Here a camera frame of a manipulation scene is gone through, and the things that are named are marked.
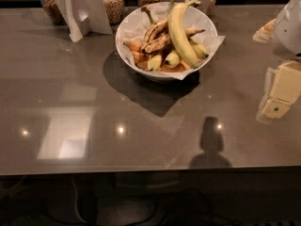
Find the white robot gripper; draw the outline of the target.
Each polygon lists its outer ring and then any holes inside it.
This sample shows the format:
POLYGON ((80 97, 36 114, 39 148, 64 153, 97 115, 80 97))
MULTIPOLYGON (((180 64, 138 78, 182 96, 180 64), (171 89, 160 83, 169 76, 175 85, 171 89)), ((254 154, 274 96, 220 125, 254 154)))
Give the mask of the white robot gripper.
POLYGON ((272 34, 273 53, 288 59, 265 76, 261 113, 280 119, 301 96, 301 0, 290 0, 278 14, 272 34))

